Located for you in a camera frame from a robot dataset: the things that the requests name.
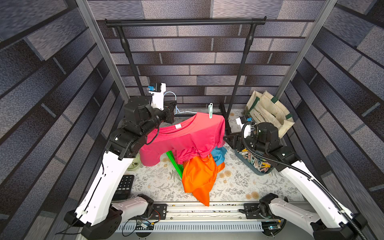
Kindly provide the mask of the pink t-shirt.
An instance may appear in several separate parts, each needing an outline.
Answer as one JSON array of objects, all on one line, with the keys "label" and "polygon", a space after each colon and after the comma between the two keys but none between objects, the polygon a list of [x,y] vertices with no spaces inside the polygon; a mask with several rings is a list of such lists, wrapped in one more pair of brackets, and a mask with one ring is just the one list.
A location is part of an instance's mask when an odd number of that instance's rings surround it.
[{"label": "pink t-shirt", "polygon": [[221,148],[225,142],[225,119],[220,115],[197,113],[178,125],[155,128],[148,136],[148,145],[140,149],[144,166],[155,166],[161,155],[171,151],[178,164],[198,156],[207,157],[213,149]]}]

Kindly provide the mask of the mint green clothespin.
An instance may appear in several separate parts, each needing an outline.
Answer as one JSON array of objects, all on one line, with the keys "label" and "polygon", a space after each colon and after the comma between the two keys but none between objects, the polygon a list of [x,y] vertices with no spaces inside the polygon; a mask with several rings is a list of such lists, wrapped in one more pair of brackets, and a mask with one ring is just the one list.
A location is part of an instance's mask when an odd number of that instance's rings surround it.
[{"label": "mint green clothespin", "polygon": [[210,103],[208,105],[208,111],[209,111],[209,119],[212,119],[212,117],[213,117],[213,103]]}]

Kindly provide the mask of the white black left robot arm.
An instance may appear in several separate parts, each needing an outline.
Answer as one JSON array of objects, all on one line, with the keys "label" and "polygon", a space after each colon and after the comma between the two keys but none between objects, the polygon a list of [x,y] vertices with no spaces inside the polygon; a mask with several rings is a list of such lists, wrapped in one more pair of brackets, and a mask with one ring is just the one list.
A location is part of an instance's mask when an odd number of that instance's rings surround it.
[{"label": "white black left robot arm", "polygon": [[164,101],[161,108],[145,96],[129,99],[124,105],[122,125],[111,133],[102,157],[102,165],[83,202],[66,213],[65,222],[81,228],[80,235],[87,240],[105,240],[111,237],[122,222],[148,218],[154,201],[146,195],[113,204],[113,196],[129,165],[140,149],[151,144],[148,135],[158,130],[161,123],[174,122],[175,100]]}]

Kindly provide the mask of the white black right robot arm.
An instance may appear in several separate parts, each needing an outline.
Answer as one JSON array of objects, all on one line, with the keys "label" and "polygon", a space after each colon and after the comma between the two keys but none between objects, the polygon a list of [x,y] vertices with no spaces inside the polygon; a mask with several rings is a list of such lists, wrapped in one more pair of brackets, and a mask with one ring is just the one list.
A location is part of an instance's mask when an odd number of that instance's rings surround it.
[{"label": "white black right robot arm", "polygon": [[367,220],[342,205],[310,172],[298,154],[280,142],[278,129],[271,123],[242,127],[242,142],[257,159],[265,160],[290,180],[311,204],[314,213],[305,211],[278,197],[268,194],[260,199],[263,214],[281,217],[316,240],[365,240],[363,233]]}]

